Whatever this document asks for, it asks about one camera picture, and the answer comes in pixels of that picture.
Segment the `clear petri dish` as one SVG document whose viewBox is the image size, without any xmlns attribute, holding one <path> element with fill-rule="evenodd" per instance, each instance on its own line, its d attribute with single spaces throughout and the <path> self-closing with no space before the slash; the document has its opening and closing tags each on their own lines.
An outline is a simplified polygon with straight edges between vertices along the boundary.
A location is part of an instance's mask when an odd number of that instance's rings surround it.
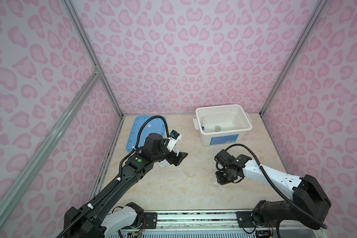
<svg viewBox="0 0 357 238">
<path fill-rule="evenodd" d="M 232 123 L 218 123 L 218 124 L 209 124 L 205 126 L 205 131 L 207 132 L 216 132 L 215 127 L 220 126 L 221 131 L 230 131 L 234 128 L 234 125 Z"/>
</svg>

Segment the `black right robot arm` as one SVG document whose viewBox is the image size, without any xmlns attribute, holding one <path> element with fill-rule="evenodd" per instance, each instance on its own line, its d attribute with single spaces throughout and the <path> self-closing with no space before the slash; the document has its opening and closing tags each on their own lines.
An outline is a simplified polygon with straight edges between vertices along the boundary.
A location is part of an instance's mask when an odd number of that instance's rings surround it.
<svg viewBox="0 0 357 238">
<path fill-rule="evenodd" d="M 255 154 L 235 157 L 223 149 L 214 160 L 218 184 L 239 183 L 248 178 L 270 186 L 282 198 L 274 202 L 261 200 L 254 207 L 251 218 L 258 226 L 292 220 L 313 230 L 327 228 L 324 221 L 331 201 L 315 177 L 299 177 L 272 169 L 260 163 Z"/>
</svg>

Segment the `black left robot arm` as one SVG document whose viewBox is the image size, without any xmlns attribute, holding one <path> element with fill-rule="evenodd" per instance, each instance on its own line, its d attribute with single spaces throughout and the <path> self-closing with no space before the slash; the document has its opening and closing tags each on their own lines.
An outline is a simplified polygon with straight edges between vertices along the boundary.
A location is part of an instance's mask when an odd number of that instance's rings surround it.
<svg viewBox="0 0 357 238">
<path fill-rule="evenodd" d="M 108 238 L 123 228 L 139 228 L 144 210 L 134 202 L 120 211 L 110 211 L 120 198 L 154 167 L 166 161 L 178 166 L 188 155 L 175 149 L 182 135 L 172 131 L 167 138 L 149 134 L 140 148 L 135 148 L 126 159 L 116 177 L 90 201 L 79 209 L 71 207 L 64 216 L 59 238 Z"/>
</svg>

